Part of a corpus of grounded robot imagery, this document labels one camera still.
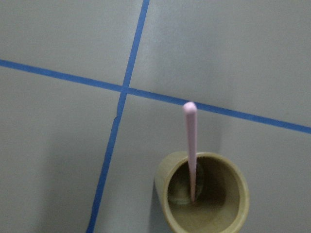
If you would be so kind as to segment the tan bamboo cup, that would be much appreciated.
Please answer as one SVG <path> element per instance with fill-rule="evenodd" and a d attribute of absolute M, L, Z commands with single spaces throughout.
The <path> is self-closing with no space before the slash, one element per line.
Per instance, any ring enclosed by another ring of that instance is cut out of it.
<path fill-rule="evenodd" d="M 155 189 L 174 233 L 238 233 L 250 206 L 246 179 L 229 159 L 197 153 L 196 200 L 190 199 L 188 155 L 177 151 L 159 164 Z"/>

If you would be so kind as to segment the pink chopstick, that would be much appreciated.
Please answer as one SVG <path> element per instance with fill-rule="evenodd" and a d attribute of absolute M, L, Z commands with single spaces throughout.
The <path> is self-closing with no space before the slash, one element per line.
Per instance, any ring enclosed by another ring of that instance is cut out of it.
<path fill-rule="evenodd" d="M 195 202 L 196 168 L 197 168 L 197 107 L 194 102 L 183 105 L 185 115 L 187 142 L 188 142 L 188 166 L 190 173 L 190 198 Z"/>

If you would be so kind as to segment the long blue tape strip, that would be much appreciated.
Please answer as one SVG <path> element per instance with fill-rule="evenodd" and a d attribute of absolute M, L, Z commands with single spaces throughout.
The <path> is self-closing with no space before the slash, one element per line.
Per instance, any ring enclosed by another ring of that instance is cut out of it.
<path fill-rule="evenodd" d="M 0 65 L 6 68 L 25 71 L 28 73 L 52 77 L 52 78 L 65 80 L 69 82 L 80 83 L 80 84 L 98 87 L 98 88 L 107 89 L 107 90 L 112 90 L 116 92 L 121 92 L 123 90 L 123 87 L 121 85 L 98 81 L 98 80 L 85 78 L 81 76 L 66 74 L 66 73 L 44 69 L 40 67 L 29 66 L 25 64 L 12 62 L 12 61 L 1 60 Z M 176 105 L 183 105 L 187 102 L 187 100 L 185 99 L 171 97 L 171 96 L 162 95 L 162 94 L 153 93 L 153 92 L 148 92 L 145 90 L 135 89 L 131 87 L 126 89 L 126 93 L 129 95 L 137 96 L 137 97 L 158 100 L 158 101 L 167 102 L 167 103 L 176 104 Z M 257 116 L 257 115 L 253 115 L 249 113 L 230 110 L 230 109 L 208 105 L 208 104 L 204 104 L 200 102 L 196 102 L 195 104 L 197 108 L 202 111 L 212 112 L 216 114 L 225 115 L 228 117 L 235 117 L 235 118 L 239 118 L 243 120 L 248 120 L 248 121 L 257 122 L 261 124 L 280 127 L 280 128 L 293 130 L 293 131 L 297 131 L 301 133 L 307 133 L 307 134 L 311 133 L 311 128 L 309 126 L 303 126 L 300 124 L 290 123 L 290 122 L 286 122 L 282 120 L 272 119 L 272 118 L 263 117 L 263 116 Z"/>

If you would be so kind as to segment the crossing blue tape strip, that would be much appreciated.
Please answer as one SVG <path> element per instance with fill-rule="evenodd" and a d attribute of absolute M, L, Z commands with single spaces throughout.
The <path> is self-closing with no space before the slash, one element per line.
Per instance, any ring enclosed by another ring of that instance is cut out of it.
<path fill-rule="evenodd" d="M 100 209 L 100 205 L 102 201 L 102 196 L 104 193 L 104 187 L 105 187 L 105 183 L 107 179 L 107 174 L 109 171 L 109 166 L 110 166 L 111 158 L 113 155 L 114 146 L 116 143 L 117 134 L 118 134 L 118 130 L 119 130 L 119 126 L 120 126 L 120 122 L 121 122 L 121 118 L 122 118 L 122 114 L 123 114 L 123 110 L 124 110 L 124 106 L 125 106 L 125 102 L 126 102 L 126 98 L 128 94 L 128 89 L 130 86 L 130 82 L 131 82 L 131 78 L 132 78 L 132 74 L 133 74 L 133 70 L 134 70 L 134 66 L 136 62 L 136 57 L 137 57 L 137 53 L 138 53 L 138 49 L 140 45 L 140 40 L 141 40 L 141 36 L 143 32 L 146 15 L 148 12 L 149 3 L 150 2 L 148 0 L 143 0 L 142 2 L 142 6 L 141 6 L 141 10 L 140 10 L 140 14 L 138 17 L 136 30 L 135 30 L 135 35 L 134 35 L 130 55 L 128 58 L 123 83 L 121 86 L 121 91 L 120 91 L 119 100 L 117 104 L 116 116 L 113 120 L 110 135 L 109 135 L 109 140 L 106 146 L 106 150 L 104 154 L 104 161 L 102 164 L 101 173 L 99 175 L 98 184 L 96 187 L 96 192 L 95 192 L 95 196 L 94 196 L 94 200 L 92 204 L 91 215 L 90 215 L 89 223 L 86 229 L 86 233 L 92 233 L 95 230 L 95 226 L 96 226 L 96 222 L 97 222 L 97 218 L 99 214 L 99 209 Z"/>

